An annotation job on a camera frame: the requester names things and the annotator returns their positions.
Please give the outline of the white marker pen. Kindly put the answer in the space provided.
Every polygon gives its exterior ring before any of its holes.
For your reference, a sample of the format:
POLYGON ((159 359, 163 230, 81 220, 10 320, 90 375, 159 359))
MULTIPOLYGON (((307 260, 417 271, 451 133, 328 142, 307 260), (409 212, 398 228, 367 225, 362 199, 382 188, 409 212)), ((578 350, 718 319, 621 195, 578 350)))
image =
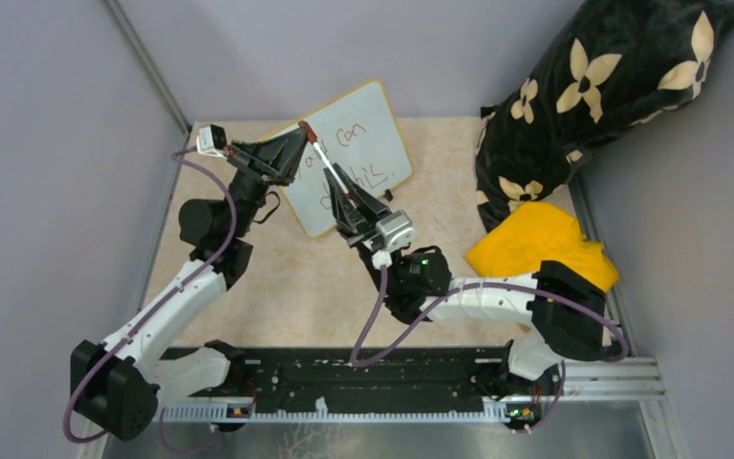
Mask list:
POLYGON ((324 164, 325 168, 331 173, 333 176, 337 186, 343 191, 343 193, 346 196, 350 195, 350 190, 344 183, 344 181, 341 179, 341 177, 337 174, 337 172, 334 169, 333 163, 330 161, 329 157, 327 156, 326 152, 322 148, 321 141, 315 140, 312 141, 312 147, 315 151, 315 153, 320 157, 322 163, 324 164))

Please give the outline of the yellow framed whiteboard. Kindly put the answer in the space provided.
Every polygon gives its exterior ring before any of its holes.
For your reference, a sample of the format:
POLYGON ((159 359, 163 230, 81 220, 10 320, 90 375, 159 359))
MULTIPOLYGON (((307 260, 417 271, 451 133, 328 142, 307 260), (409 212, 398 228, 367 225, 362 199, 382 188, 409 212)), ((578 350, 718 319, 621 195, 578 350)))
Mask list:
MULTIPOLYGON (((353 182, 381 197, 413 174, 413 166, 384 85, 369 79, 301 118, 322 151, 353 182)), ((295 181, 282 189, 303 233, 316 238, 334 227, 323 161, 307 146, 295 181)))

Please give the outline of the red marker cap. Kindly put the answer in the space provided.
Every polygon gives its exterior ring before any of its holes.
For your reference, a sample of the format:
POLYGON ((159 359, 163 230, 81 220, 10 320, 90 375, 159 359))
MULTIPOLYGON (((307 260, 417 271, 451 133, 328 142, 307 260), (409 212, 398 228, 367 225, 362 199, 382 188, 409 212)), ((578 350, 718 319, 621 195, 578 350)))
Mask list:
POLYGON ((297 123, 297 125, 299 127, 301 127, 302 129, 305 130, 305 133, 306 133, 306 137, 308 139, 308 142, 310 142, 310 143, 316 143, 317 142, 317 136, 316 136, 315 132, 313 131, 313 129, 311 128, 310 124, 307 121, 301 120, 301 121, 299 121, 297 123))

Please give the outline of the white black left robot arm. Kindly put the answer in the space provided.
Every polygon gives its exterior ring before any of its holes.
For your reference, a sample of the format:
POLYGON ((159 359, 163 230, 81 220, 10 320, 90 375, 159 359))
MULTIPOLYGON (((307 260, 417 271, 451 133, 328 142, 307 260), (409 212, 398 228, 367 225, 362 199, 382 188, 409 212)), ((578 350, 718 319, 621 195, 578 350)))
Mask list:
POLYGON ((233 141, 224 128, 200 128, 192 147, 173 161, 206 175, 223 192, 221 200, 193 199, 182 207, 183 237, 193 252, 155 299, 99 343, 82 341, 70 360, 70 398, 62 431, 84 444, 71 428, 78 413, 122 441, 139 436, 173 404, 216 387, 227 396, 248 383, 242 354, 212 341, 190 354, 164 358, 174 339, 197 315, 219 299, 248 267, 251 244, 244 241, 272 186, 288 186, 306 146, 316 135, 305 122, 260 142, 233 141))

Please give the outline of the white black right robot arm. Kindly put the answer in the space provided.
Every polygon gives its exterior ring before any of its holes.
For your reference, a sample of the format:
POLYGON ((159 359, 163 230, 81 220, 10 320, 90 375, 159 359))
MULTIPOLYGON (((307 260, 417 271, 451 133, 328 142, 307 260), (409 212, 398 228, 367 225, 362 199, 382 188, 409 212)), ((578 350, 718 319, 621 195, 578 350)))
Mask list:
POLYGON ((564 360, 607 361, 621 356, 616 328, 604 317, 603 293, 557 261, 514 277, 456 277, 437 246, 409 249, 417 231, 403 210, 393 211, 346 175, 327 165, 335 228, 370 273, 378 298, 351 351, 353 367, 386 358, 424 322, 505 320, 529 331, 507 347, 500 381, 526 393, 543 373, 564 360))

